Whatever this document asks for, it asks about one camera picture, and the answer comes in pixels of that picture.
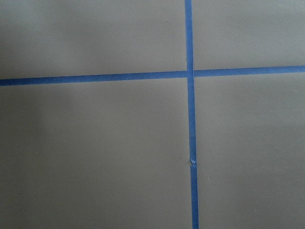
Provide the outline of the blue tape strip lengthwise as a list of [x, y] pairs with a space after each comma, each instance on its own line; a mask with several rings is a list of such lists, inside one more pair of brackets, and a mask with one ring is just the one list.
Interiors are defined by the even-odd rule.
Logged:
[[193, 74], [193, 15], [192, 1], [185, 0], [186, 64], [188, 92], [189, 150], [191, 173], [192, 228], [199, 228], [198, 181], [196, 157], [195, 92]]

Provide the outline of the blue tape strip crosswise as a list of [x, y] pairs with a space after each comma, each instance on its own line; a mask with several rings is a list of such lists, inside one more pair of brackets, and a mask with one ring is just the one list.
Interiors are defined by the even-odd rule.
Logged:
[[[249, 74], [303, 73], [304, 71], [305, 71], [305, 67], [303, 65], [297, 65], [297, 66], [277, 66], [277, 67], [195, 70], [193, 74], [194, 77], [210, 77], [210, 76], [249, 75]], [[107, 82], [107, 81], [172, 79], [172, 78], [186, 78], [186, 77], [187, 77], [187, 71], [119, 73], [119, 74], [1, 79], [0, 85], [16, 86], [16, 85], [39, 85], [39, 84], [61, 84], [61, 83], [89, 83], [89, 82]]]

